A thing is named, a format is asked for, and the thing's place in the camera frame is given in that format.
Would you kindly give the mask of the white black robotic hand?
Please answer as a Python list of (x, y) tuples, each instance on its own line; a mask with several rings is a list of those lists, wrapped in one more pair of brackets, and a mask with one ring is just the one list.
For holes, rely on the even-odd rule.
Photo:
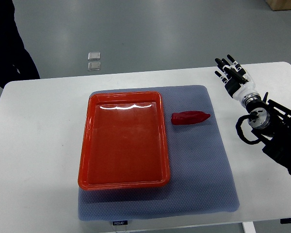
[(227, 58), (229, 62), (224, 58), (215, 58), (220, 70), (215, 74), (223, 82), (227, 93), (244, 108), (253, 100), (261, 100), (251, 75), (231, 55), (228, 54)]

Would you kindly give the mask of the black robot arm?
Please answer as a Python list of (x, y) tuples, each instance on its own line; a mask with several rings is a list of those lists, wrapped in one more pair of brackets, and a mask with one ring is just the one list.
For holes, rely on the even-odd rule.
[(252, 100), (246, 106), (245, 119), (252, 128), (256, 140), (245, 143), (263, 143), (263, 153), (285, 167), (291, 175), (291, 110), (271, 99), (265, 93), (263, 99)]

